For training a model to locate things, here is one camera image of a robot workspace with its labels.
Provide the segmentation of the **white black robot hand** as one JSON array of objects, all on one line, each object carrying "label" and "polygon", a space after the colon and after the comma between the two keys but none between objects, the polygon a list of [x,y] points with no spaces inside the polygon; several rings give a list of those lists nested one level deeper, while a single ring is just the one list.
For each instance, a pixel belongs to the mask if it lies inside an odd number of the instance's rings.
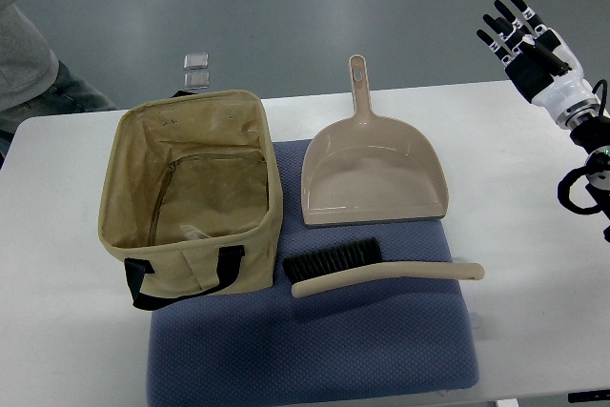
[{"label": "white black robot hand", "polygon": [[478,38],[502,64],[518,93],[531,105],[545,109],[562,129],[573,130],[605,114],[597,91],[560,34],[550,28],[524,0],[496,0],[498,16],[483,15],[488,29]]}]

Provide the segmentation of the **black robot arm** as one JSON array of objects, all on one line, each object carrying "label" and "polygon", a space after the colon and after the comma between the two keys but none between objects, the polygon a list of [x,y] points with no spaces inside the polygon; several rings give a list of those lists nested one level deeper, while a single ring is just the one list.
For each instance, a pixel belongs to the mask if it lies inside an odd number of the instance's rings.
[{"label": "black robot arm", "polygon": [[[593,87],[592,101],[584,101],[568,113],[570,138],[587,152],[583,165],[568,172],[558,184],[558,201],[573,214],[609,217],[609,116],[605,112],[608,88],[608,82],[601,79]],[[573,185],[583,177],[587,180],[584,189],[595,202],[591,207],[581,207],[571,199]]]}]

